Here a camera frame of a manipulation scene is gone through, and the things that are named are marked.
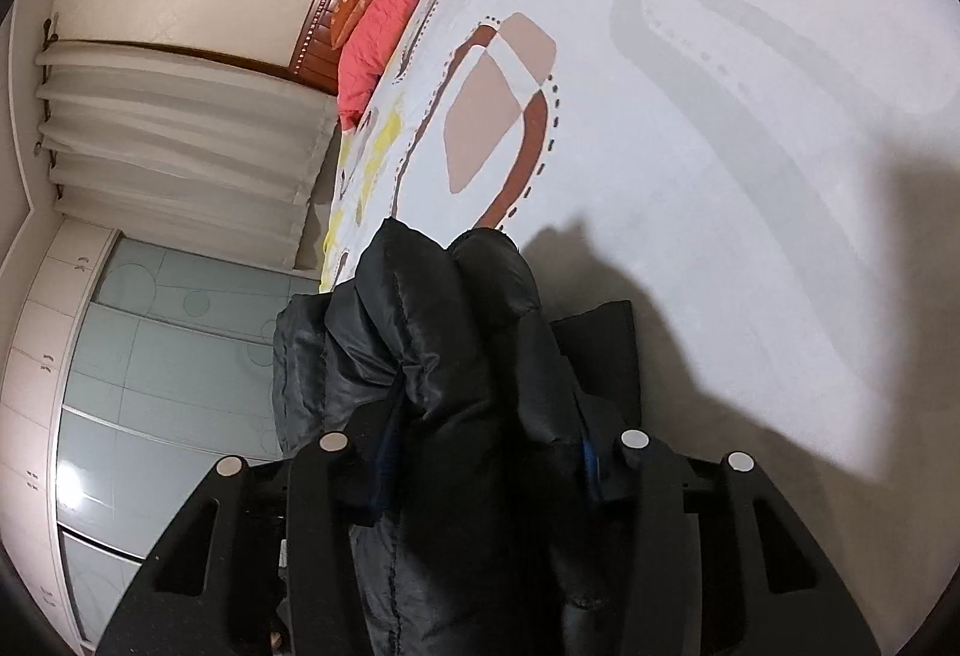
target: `abstract pattern on bed sheet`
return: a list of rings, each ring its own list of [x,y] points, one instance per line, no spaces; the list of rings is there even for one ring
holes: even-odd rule
[[[395,215],[630,299],[649,428],[757,455],[896,652],[960,560],[957,0],[423,0],[400,47],[325,285]]]

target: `black jacket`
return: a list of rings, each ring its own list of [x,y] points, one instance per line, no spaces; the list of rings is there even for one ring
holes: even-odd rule
[[[354,279],[277,319],[292,455],[402,379],[395,506],[352,547],[377,656],[613,653],[632,513],[611,454],[640,424],[629,303],[549,324],[512,241],[443,249],[385,220]]]

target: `white curtain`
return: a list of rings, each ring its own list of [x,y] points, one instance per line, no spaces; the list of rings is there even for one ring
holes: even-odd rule
[[[67,215],[203,255],[292,269],[336,99],[140,47],[57,41],[37,91]]]

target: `black puffer jacket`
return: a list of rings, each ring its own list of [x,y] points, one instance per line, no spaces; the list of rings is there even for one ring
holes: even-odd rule
[[[281,448],[342,429],[397,377],[412,415],[397,504],[352,531],[374,653],[612,653],[631,513],[604,499],[640,421],[629,304],[551,327],[504,234],[445,250],[386,220],[354,279],[277,319]]]

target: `bed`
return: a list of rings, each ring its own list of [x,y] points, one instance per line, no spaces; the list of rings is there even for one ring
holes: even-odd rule
[[[755,455],[895,653],[960,561],[958,58],[957,0],[421,0],[323,289],[395,216],[630,299],[647,428]]]

